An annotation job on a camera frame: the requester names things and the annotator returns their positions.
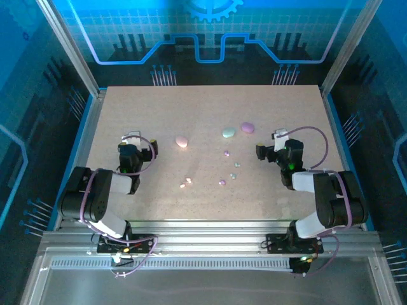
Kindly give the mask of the long aluminium base rail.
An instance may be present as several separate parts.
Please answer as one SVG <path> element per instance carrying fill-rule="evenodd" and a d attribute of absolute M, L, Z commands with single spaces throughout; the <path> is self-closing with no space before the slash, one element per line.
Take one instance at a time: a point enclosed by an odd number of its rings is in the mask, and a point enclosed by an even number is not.
<path fill-rule="evenodd" d="M 284 234 L 288 220 L 137 220 L 133 232 L 158 237 L 154 253 L 164 256 L 265 256 L 260 243 L 269 233 Z M 379 235 L 353 227 L 335 234 L 339 257 L 382 256 Z"/>

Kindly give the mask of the aluminium frame post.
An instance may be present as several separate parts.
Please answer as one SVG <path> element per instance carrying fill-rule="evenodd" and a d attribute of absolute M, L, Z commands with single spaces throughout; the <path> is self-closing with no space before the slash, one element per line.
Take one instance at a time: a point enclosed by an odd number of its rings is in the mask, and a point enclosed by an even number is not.
<path fill-rule="evenodd" d="M 379 9 L 383 0 L 366 0 L 366 4 L 354 22 L 345 42 L 343 43 L 338 56 L 333 62 L 325 80 L 321 86 L 321 97 L 327 99 L 333 86 L 337 82 L 340 74 L 343 72 L 346 64 L 351 58 L 353 52 L 359 45 L 366 29 L 369 27 L 373 17 Z"/>
<path fill-rule="evenodd" d="M 90 95 L 93 98 L 100 99 L 99 86 L 53 1 L 36 0 L 36 3 Z"/>

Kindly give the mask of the black controller box green light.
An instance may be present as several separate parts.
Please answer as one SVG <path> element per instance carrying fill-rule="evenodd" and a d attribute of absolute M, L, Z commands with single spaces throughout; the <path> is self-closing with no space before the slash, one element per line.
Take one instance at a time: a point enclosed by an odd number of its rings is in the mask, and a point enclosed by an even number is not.
<path fill-rule="evenodd" d="M 313 258 L 309 256 L 291 257 L 289 267 L 292 274 L 305 276 L 310 270 L 312 261 Z"/>

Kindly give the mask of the grey metal base platform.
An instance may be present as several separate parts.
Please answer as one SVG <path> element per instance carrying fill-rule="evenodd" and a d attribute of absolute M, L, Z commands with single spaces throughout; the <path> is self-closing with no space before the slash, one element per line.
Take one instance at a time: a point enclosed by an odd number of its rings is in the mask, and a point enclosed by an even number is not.
<path fill-rule="evenodd" d="M 18 305 L 407 305 L 383 257 L 329 254 L 305 275 L 269 270 L 51 269 L 59 256 L 34 261 Z"/>

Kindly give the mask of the aluminium side rail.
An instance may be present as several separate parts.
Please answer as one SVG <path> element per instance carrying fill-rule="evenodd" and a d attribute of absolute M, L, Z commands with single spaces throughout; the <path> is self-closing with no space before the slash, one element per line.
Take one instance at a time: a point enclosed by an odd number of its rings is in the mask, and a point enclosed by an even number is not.
<path fill-rule="evenodd" d="M 345 133 L 342 129 L 342 123 L 340 121 L 338 111 L 336 110 L 335 103 L 331 94 L 329 93 L 327 97 L 324 97 L 322 99 L 322 101 L 324 102 L 326 114 L 328 116 L 329 124 L 331 127 L 331 132 L 335 140 L 336 150 L 338 151 L 338 155 L 340 157 L 341 171 L 351 171 L 355 175 L 356 181 L 359 185 L 359 189 L 366 200 L 366 195 L 362 189 L 362 184 L 356 172 L 355 165 L 350 153 L 350 148 L 347 144 Z"/>
<path fill-rule="evenodd" d="M 47 227 L 48 231 L 54 231 L 59 228 L 61 216 L 59 216 L 57 206 L 67 181 L 69 180 L 71 172 L 73 171 L 74 167 L 85 166 L 87 163 L 106 92 L 107 88 L 100 88 L 98 97 L 89 96 L 88 98 L 82 119 L 79 124 L 78 132 L 74 139 L 74 144 L 67 162 L 66 170 L 57 193 L 55 206 Z"/>

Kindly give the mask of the black white connector block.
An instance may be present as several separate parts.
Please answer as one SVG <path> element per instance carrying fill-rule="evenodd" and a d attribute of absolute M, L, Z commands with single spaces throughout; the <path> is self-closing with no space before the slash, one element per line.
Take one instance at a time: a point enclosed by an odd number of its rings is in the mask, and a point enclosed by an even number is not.
<path fill-rule="evenodd" d="M 131 255 L 121 255 L 116 253 L 111 257 L 112 268 L 132 267 L 134 265 L 134 258 Z"/>

